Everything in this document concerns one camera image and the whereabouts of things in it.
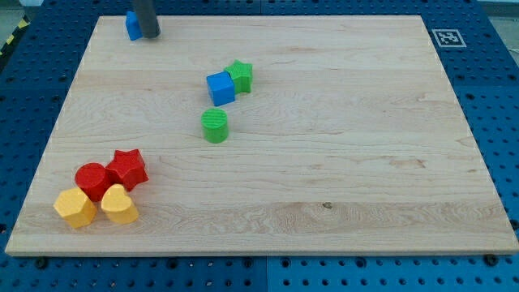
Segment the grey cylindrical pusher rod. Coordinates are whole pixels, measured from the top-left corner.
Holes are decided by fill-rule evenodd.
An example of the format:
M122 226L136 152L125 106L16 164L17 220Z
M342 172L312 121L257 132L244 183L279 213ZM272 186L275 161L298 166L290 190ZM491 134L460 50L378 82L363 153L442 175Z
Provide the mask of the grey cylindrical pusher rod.
M160 36L161 29L157 19L153 0L132 0L140 31L144 38L152 39Z

